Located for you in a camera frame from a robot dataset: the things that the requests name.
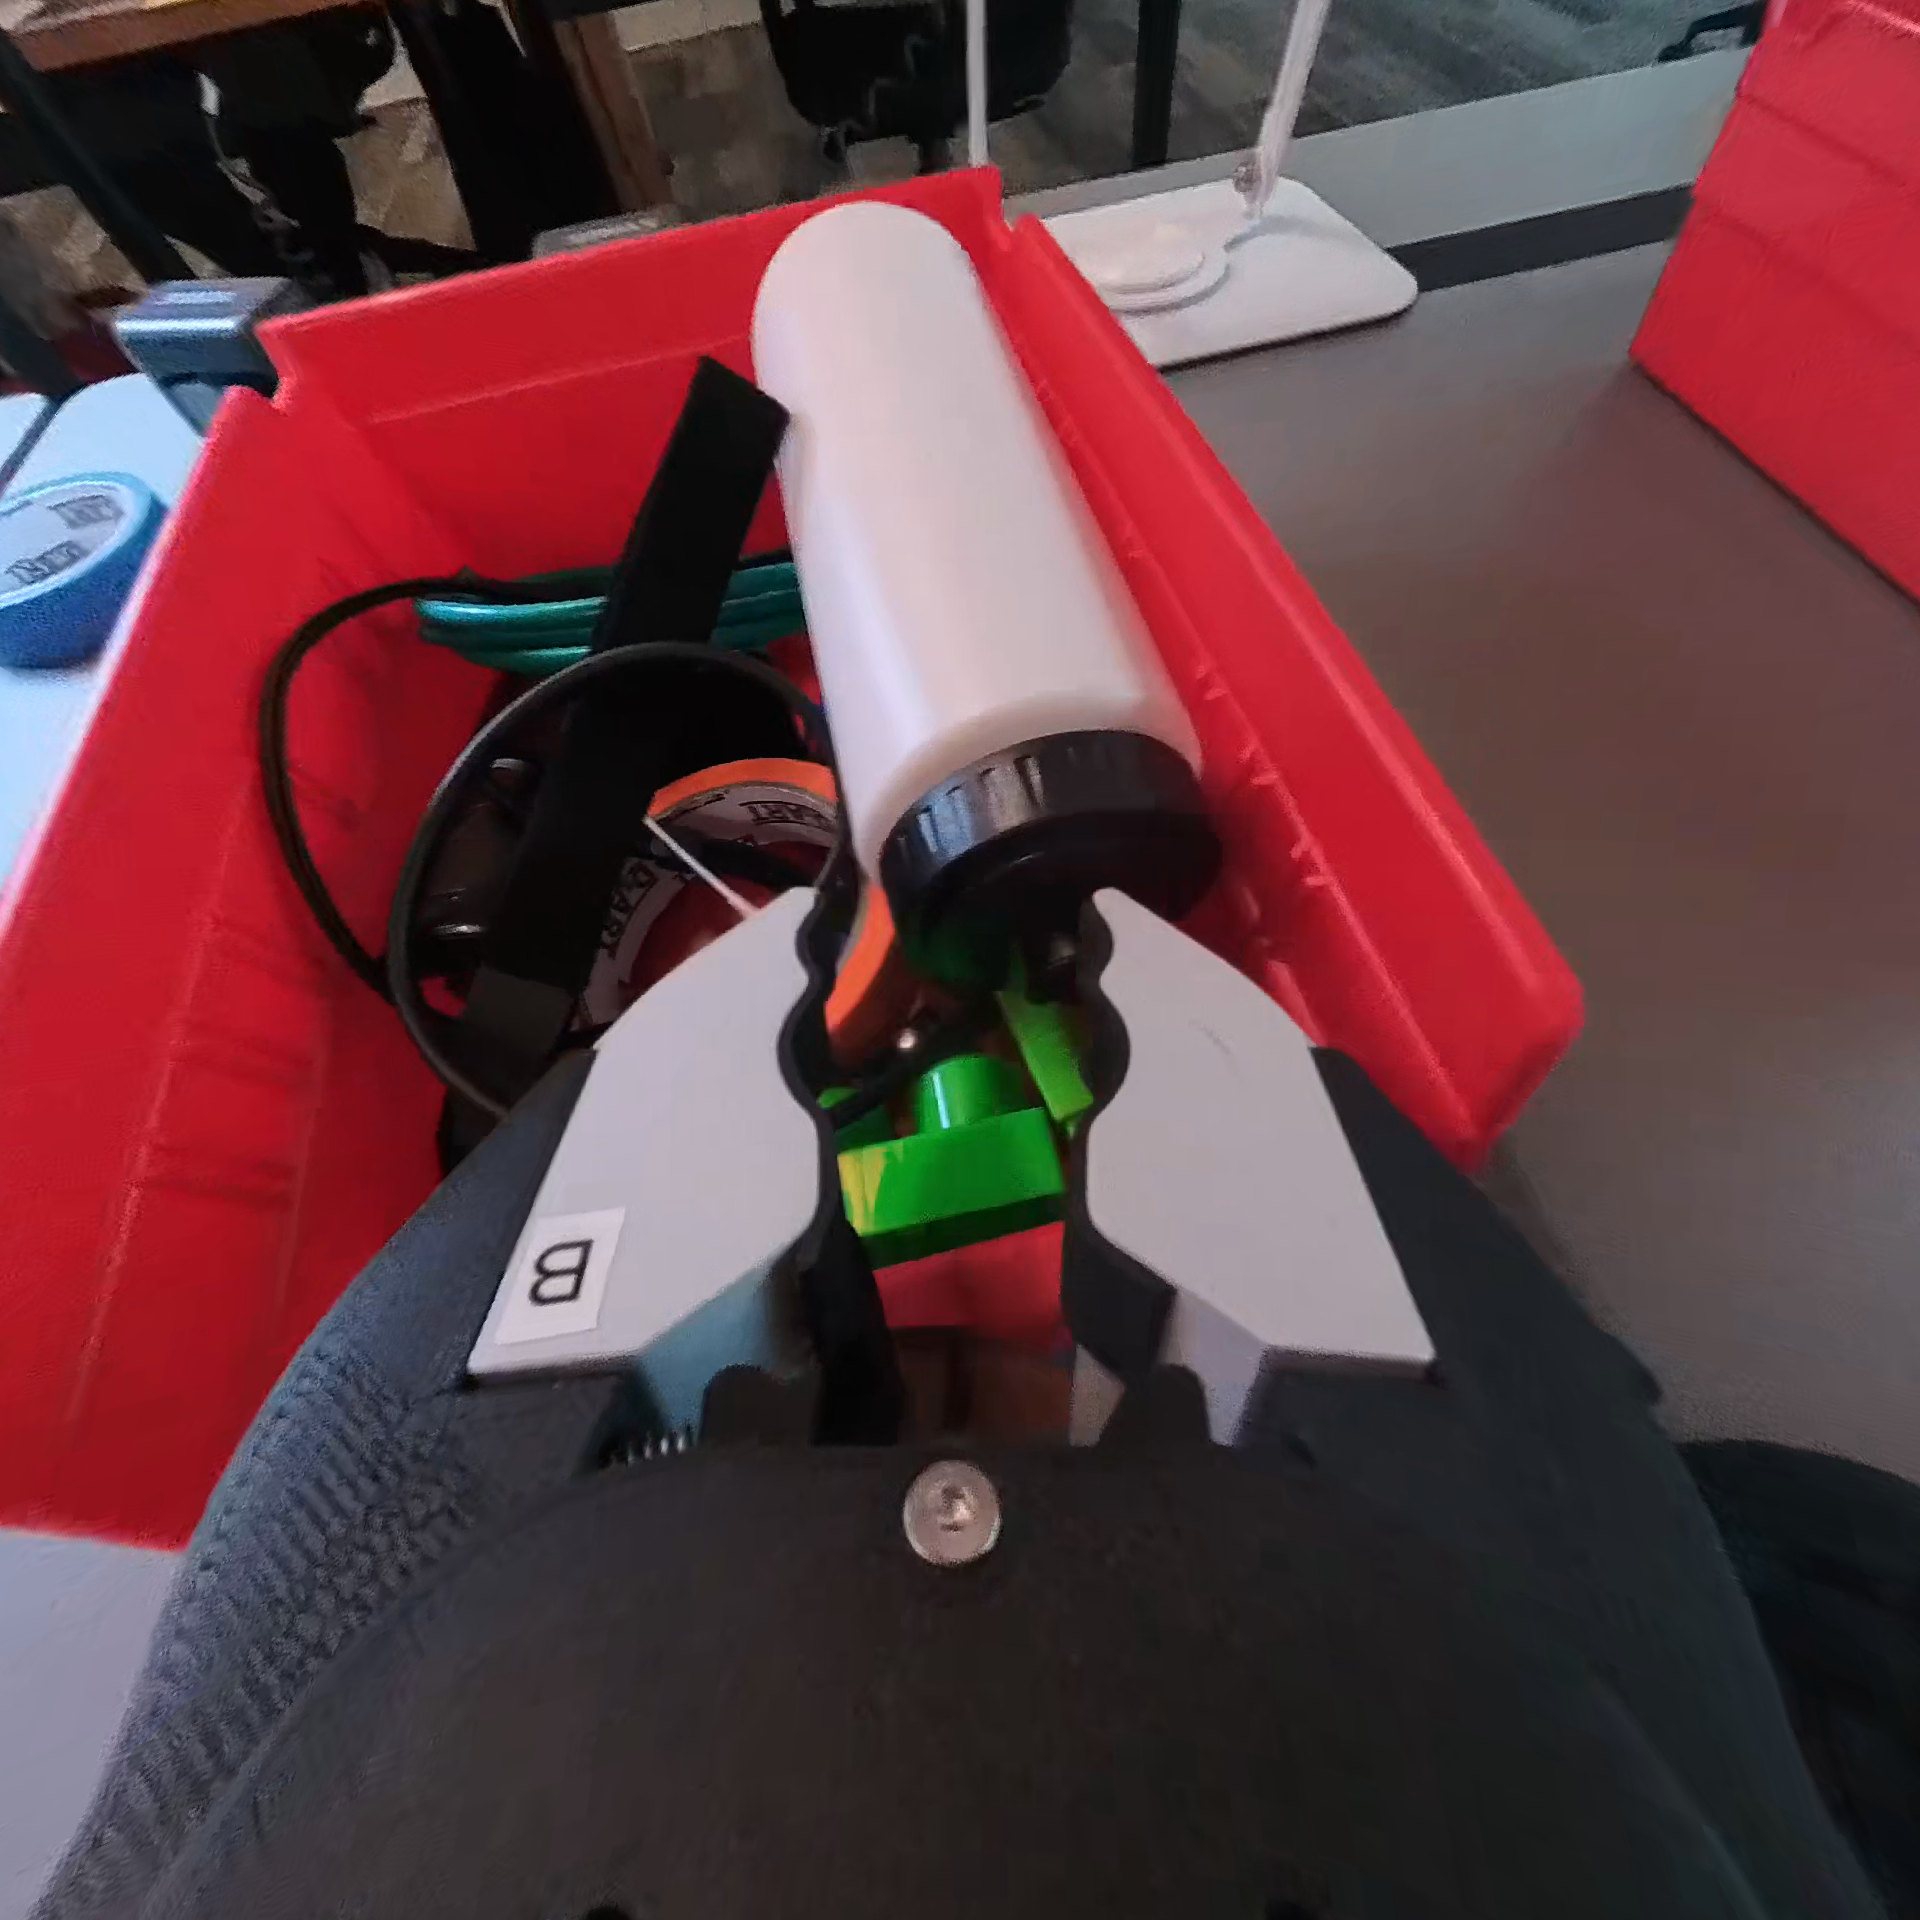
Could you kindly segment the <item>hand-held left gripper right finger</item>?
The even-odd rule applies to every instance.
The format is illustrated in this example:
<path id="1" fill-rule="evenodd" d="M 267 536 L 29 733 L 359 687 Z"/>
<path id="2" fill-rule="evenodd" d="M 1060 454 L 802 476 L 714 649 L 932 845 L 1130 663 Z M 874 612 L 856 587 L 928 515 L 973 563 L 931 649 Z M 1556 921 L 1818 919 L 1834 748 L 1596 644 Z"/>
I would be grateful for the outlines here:
<path id="1" fill-rule="evenodd" d="M 1079 934 L 1093 1094 L 1070 1148 L 1067 1432 L 1160 1367 L 1218 1445 L 1279 1374 L 1426 1380 L 1436 1345 L 1301 1025 L 1122 891 Z"/>

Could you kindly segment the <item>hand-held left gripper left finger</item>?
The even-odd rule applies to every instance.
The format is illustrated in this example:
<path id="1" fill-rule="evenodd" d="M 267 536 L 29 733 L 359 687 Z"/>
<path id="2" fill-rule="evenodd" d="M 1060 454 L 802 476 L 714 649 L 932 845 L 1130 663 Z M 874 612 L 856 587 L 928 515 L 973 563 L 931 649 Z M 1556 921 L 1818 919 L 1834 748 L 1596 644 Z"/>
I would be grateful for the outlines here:
<path id="1" fill-rule="evenodd" d="M 658 1436 L 730 1368 L 798 1382 L 829 1446 L 899 1439 L 904 1384 L 805 1067 L 824 1037 L 822 885 L 751 908 L 592 1046 L 487 1318 L 474 1384 L 613 1375 Z"/>

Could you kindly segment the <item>red plastic bin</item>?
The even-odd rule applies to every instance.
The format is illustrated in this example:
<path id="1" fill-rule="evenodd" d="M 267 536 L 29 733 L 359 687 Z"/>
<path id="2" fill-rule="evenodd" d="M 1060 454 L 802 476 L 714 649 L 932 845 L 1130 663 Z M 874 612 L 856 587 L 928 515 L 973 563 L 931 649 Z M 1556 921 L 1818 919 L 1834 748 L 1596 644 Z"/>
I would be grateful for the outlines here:
<path id="1" fill-rule="evenodd" d="M 175 1550 L 287 1357 L 438 1182 L 440 1091 L 312 928 L 256 701 L 373 585 L 610 563 L 702 357 L 876 201 L 970 252 L 1206 756 L 1189 928 L 1476 1167 L 1567 1056 L 1567 959 L 1308 579 L 1067 253 L 967 172 L 260 329 L 5 887 L 3 1508 Z"/>
<path id="2" fill-rule="evenodd" d="M 1917 5 L 1771 5 L 1630 347 L 1917 593 Z"/>

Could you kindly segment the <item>white bottle with black cap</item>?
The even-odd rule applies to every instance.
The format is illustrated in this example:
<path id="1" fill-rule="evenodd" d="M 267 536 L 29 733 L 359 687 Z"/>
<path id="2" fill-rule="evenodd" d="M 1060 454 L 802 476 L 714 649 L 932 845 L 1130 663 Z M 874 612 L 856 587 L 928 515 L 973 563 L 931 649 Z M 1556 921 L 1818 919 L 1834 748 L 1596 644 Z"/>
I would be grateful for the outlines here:
<path id="1" fill-rule="evenodd" d="M 1222 857 L 1194 721 L 963 244 L 877 199 L 807 217 L 751 369 L 847 839 L 900 934 L 980 943 L 1103 888 L 1189 915 Z"/>

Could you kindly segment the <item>orange tape roll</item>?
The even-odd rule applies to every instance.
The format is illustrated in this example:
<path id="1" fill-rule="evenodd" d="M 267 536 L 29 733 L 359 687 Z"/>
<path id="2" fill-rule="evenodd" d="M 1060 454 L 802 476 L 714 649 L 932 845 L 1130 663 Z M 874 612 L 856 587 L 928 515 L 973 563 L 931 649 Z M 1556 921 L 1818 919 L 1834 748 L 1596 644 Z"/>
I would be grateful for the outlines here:
<path id="1" fill-rule="evenodd" d="M 710 841 L 719 851 L 824 854 L 840 825 L 831 775 L 805 758 L 726 758 L 683 775 L 656 793 L 653 815 L 677 848 Z M 702 897 L 716 908 L 718 931 L 733 921 L 730 904 L 698 873 L 669 864 L 669 848 L 648 839 L 623 864 L 588 985 L 582 1016 L 607 1024 L 646 988 L 691 956 Z M 903 1019 L 912 983 L 895 949 L 885 897 L 864 885 L 854 925 L 840 951 L 824 1005 L 828 1036 L 854 1061 L 882 1045 Z"/>

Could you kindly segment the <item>green plastic part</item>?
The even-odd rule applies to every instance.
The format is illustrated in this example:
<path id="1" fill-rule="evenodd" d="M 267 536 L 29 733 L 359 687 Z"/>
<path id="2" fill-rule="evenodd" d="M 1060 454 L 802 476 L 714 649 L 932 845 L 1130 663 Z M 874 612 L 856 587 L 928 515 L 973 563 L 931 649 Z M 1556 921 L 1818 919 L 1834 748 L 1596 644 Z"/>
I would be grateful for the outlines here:
<path id="1" fill-rule="evenodd" d="M 942 1256 L 1056 1220 L 1064 1149 L 1093 1108 L 1075 1005 L 1020 988 L 948 991 L 899 943 L 912 1000 L 819 1094 L 874 1265 Z"/>

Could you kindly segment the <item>person's dark clothing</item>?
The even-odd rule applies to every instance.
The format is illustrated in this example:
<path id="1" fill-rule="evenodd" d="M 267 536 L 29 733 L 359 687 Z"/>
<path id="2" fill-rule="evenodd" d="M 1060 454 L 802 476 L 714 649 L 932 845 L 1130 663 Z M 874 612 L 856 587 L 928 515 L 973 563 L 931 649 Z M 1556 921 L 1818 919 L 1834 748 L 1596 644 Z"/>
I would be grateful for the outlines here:
<path id="1" fill-rule="evenodd" d="M 1917 1487 L 1764 1443 L 1688 1443 L 1815 1788 L 1890 1916 L 1917 1916 Z"/>

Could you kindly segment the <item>blue tape roll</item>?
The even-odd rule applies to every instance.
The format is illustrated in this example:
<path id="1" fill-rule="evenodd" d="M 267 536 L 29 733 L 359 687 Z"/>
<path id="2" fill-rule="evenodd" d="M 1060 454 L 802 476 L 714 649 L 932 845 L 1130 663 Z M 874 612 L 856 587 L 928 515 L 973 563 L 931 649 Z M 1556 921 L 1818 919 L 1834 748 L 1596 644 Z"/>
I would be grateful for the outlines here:
<path id="1" fill-rule="evenodd" d="M 14 494 L 3 510 L 3 664 L 52 669 L 95 657 L 163 521 L 156 491 L 123 471 Z"/>

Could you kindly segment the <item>grey clamp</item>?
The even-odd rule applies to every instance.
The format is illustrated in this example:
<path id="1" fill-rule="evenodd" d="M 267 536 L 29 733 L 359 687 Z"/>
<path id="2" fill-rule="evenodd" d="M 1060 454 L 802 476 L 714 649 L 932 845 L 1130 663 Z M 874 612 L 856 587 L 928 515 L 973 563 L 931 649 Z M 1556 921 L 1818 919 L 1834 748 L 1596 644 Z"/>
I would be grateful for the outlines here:
<path id="1" fill-rule="evenodd" d="M 205 435 L 228 393 L 277 395 L 280 374 L 259 331 L 310 309 L 306 288 L 286 277 L 170 278 L 111 313 L 111 339 L 133 369 Z"/>

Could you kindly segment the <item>black office chair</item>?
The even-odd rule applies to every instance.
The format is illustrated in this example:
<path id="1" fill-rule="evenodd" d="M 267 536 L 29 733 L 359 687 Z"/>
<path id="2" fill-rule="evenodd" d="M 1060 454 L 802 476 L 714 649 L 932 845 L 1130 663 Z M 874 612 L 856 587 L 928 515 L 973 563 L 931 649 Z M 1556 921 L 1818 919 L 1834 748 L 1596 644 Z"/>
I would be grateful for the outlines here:
<path id="1" fill-rule="evenodd" d="M 904 141 L 920 174 L 950 159 L 967 103 L 967 6 L 959 3 L 758 3 L 783 95 L 846 167 L 852 145 Z M 1072 49 L 1072 3 L 988 5 L 988 118 L 1044 103 Z"/>

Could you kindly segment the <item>wooden desk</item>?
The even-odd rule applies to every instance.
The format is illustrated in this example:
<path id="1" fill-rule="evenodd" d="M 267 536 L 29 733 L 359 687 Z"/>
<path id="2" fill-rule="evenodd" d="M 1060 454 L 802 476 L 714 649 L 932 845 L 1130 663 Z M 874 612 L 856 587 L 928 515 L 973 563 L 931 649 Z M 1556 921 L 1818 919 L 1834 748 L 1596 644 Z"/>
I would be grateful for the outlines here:
<path id="1" fill-rule="evenodd" d="M 88 158 L 42 78 L 154 54 L 200 53 L 245 31 L 352 11 L 352 3 L 55 3 L 5 5 L 5 112 L 31 131 L 62 181 L 79 181 Z M 597 174 L 620 211 L 661 205 L 672 161 L 620 43 L 620 5 L 498 3 L 519 49 L 559 87 L 566 128 L 592 143 Z"/>

